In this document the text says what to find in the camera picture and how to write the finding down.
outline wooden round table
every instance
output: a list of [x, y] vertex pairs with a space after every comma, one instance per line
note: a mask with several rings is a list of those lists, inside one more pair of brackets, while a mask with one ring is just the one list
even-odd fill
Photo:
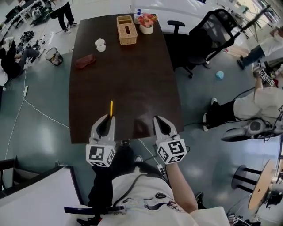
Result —
[[[249, 200], [250, 210], [259, 205], [260, 201], [263, 199], [266, 191], [268, 190], [273, 177], [274, 166], [274, 162], [269, 159], [262, 171], [249, 169], [245, 165], [241, 165], [234, 174], [232, 180], [232, 188], [240, 188], [252, 194]], [[246, 178], [247, 172], [258, 174], [260, 177], [257, 181], [250, 180]], [[242, 185], [243, 182], [255, 185], [255, 188], [252, 190], [250, 188], [244, 187]]]

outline flower pot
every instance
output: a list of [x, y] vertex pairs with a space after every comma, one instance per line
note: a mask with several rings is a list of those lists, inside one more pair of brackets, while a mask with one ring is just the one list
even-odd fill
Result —
[[153, 25], [151, 27], [145, 27], [140, 24], [140, 31], [144, 34], [151, 34], [153, 33]]

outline power strip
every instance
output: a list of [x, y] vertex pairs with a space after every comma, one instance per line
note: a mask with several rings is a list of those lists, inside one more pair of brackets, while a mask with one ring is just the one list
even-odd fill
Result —
[[23, 97], [26, 97], [26, 95], [27, 95], [27, 89], [28, 89], [28, 86], [25, 86], [25, 90], [24, 90], [24, 92], [23, 92]]

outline white cup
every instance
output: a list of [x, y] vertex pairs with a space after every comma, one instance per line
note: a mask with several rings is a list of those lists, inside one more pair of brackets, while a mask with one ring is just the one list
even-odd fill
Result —
[[104, 52], [106, 49], [106, 43], [105, 40], [100, 38], [96, 40], [96, 48], [99, 52]]

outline dark wooden table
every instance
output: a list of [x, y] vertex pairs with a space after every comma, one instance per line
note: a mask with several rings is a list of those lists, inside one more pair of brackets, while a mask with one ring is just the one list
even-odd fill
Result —
[[[78, 28], [70, 74], [69, 120], [72, 143], [88, 143], [92, 125], [110, 112], [116, 118], [115, 140], [154, 136], [153, 117], [184, 129], [176, 78], [159, 23], [144, 35], [137, 28], [137, 43], [120, 45], [116, 18], [82, 20]], [[97, 51], [103, 38], [106, 50]], [[76, 69], [76, 60], [93, 53], [96, 62]]]

